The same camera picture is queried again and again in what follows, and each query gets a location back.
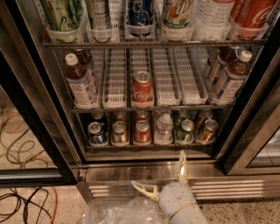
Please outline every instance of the beverage cooler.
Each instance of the beverage cooler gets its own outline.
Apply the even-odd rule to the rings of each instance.
[[[262,27],[242,28],[230,17],[213,29],[203,23],[204,1],[187,1],[192,15],[179,31],[166,2],[154,1],[153,19],[135,26],[125,0],[104,1],[110,20],[101,28],[92,1],[73,1],[79,25],[55,31],[43,2],[50,1],[0,1],[0,84],[54,165],[3,168],[1,186],[77,185],[87,202],[126,200],[137,193],[131,180],[174,181],[183,151],[196,200],[280,196],[279,1]],[[238,60],[250,54],[248,75],[227,77],[229,92],[217,90],[222,75],[214,86],[206,72],[226,48]],[[91,89],[84,104],[68,69],[81,52],[90,61],[82,66]]]

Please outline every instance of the plastic bag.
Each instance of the plastic bag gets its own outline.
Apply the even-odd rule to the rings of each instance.
[[[126,203],[91,200],[83,214],[84,224],[168,224],[158,203],[136,196]]]

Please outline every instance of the floor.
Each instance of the floor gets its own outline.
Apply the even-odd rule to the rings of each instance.
[[[49,196],[44,204],[44,208],[51,214],[54,208],[54,192],[51,187],[44,187],[48,190]],[[57,211],[54,218],[54,224],[83,224],[82,215],[87,210],[87,204],[80,196],[75,186],[55,187],[58,195]],[[17,193],[28,198],[34,189],[19,188]],[[10,189],[0,189],[0,197],[6,193],[11,193]],[[31,201],[42,205],[46,197],[46,192],[39,191],[31,198]],[[199,201],[199,206],[209,223],[213,224],[278,224],[280,223],[280,199],[247,199],[238,202],[233,201]],[[11,213],[17,204],[16,198],[0,200],[1,214]],[[24,223],[23,220],[24,205],[18,212],[3,223]],[[39,208],[30,204],[28,206],[27,223],[36,223]],[[45,212],[42,212],[38,223],[49,223],[50,218]],[[103,224],[101,222],[92,222],[93,224]]]

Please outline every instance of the terrazzo floor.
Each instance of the terrazzo floor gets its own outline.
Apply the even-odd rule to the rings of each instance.
[[[44,187],[49,197],[44,208],[51,214],[54,206],[54,192],[51,187]],[[75,186],[55,187],[58,194],[58,205],[54,224],[82,224],[82,215],[87,210],[87,204]],[[0,196],[10,193],[10,189],[0,189]],[[17,193],[28,198],[34,189],[19,188]],[[38,192],[31,201],[42,205],[46,197],[45,192]],[[11,213],[17,204],[16,198],[0,200],[0,214]],[[278,224],[280,223],[280,199],[243,199],[239,201],[198,201],[198,204],[210,224]],[[18,212],[3,223],[24,223],[22,205]],[[27,223],[36,223],[39,208],[29,205]],[[50,218],[45,212],[39,216],[38,223],[49,223]]]

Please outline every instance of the refrigerator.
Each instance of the refrigerator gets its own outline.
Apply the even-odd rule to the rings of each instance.
[[[127,200],[137,193],[131,180],[160,188],[174,181],[184,151],[188,183],[196,200],[280,196],[279,1],[259,39],[210,41],[191,35],[192,39],[184,41],[166,41],[161,1],[155,3],[157,20],[150,35],[135,38],[125,22],[125,1],[109,0],[114,18],[111,40],[97,42],[85,22],[84,30],[79,30],[83,40],[73,43],[46,35],[46,15],[40,1],[0,3],[2,92],[54,163],[48,168],[2,169],[0,186],[76,185],[86,202]],[[248,78],[235,99],[225,105],[214,102],[203,74],[208,54],[219,46],[239,46],[253,53]],[[77,48],[89,49],[93,55],[90,68],[98,74],[99,89],[96,108],[77,108],[65,78],[64,58]],[[148,145],[134,144],[134,114],[139,107],[132,100],[132,82],[133,74],[141,70],[152,74],[154,80],[154,101],[142,108],[150,114]],[[115,82],[109,81],[114,72],[119,76]],[[165,73],[167,87],[161,82]],[[194,84],[186,93],[184,83],[190,83],[184,78],[188,75]],[[110,85],[119,81],[121,86],[110,92]],[[193,86],[199,97],[191,96]],[[190,112],[192,120],[202,109],[213,111],[219,128],[211,143],[177,144],[174,131],[168,144],[154,142],[155,114],[168,110],[174,118],[182,109]],[[92,113],[97,112],[105,113],[108,120],[107,145],[89,142],[88,125],[93,121]],[[112,141],[115,112],[128,114],[126,145]]]

